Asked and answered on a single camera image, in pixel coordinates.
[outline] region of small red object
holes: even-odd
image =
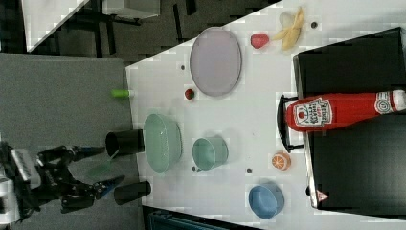
[[[259,49],[269,42],[269,36],[267,34],[254,34],[251,36],[251,45]]]
[[[194,98],[194,91],[192,89],[188,89],[185,91],[185,97],[188,100],[192,100]]]
[[[297,100],[285,113],[289,127],[297,131],[322,131],[346,127],[381,114],[406,108],[406,93],[325,94]]]

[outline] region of purple plate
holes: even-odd
[[[197,88],[212,97],[223,96],[234,88],[241,72],[241,51],[234,35],[212,27],[193,44],[191,73]]]

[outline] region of black container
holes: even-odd
[[[107,154],[112,156],[117,150],[116,156],[129,155],[144,151],[144,136],[142,129],[121,132],[109,132],[105,137]]]
[[[294,57],[299,95],[404,89],[402,34],[403,29],[395,28],[299,53]],[[345,128],[309,132],[312,206],[406,219],[405,135],[404,110]]]
[[[149,182],[138,182],[118,187],[114,190],[114,199],[118,205],[139,199],[151,193]]]

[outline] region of warning sticker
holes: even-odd
[[[293,112],[298,127],[323,127],[332,121],[330,102],[322,98],[297,104]]]
[[[319,202],[322,202],[323,200],[328,198],[328,195],[325,195],[318,190],[316,192],[317,192],[317,199],[319,200]]]

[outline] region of gray carpet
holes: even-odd
[[[106,28],[101,24],[103,53],[105,57],[121,58],[125,64],[131,64],[163,52],[184,40],[194,38],[209,27],[223,26],[274,2],[278,1],[195,0],[196,12],[187,15],[185,0],[162,0],[161,15],[142,20],[141,26],[114,23],[117,53],[113,56],[108,54]],[[178,40],[176,31],[174,4],[177,4],[179,10],[182,38],[184,39],[181,41]],[[62,26],[61,30],[56,33],[58,33],[62,55],[96,56],[92,32],[68,31]],[[36,52],[48,54],[45,49],[41,48],[38,48]]]
[[[60,145],[104,146],[108,131],[132,129],[129,100],[110,96],[111,89],[121,89],[124,83],[120,59],[0,54],[2,140],[28,150],[32,159]],[[123,185],[138,180],[135,155],[118,158],[113,169],[99,178],[86,176],[107,159],[103,153],[73,162],[71,173],[88,184],[121,174],[127,176]],[[140,203],[119,206],[113,193],[69,214],[60,213],[60,200],[41,208],[13,229],[144,229]]]

